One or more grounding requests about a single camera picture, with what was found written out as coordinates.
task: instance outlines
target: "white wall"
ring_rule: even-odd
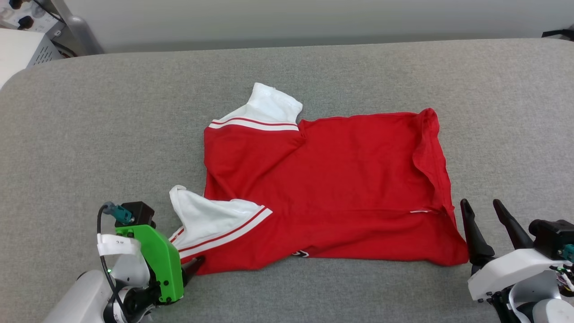
[[[573,0],[60,0],[106,52],[540,37]]]

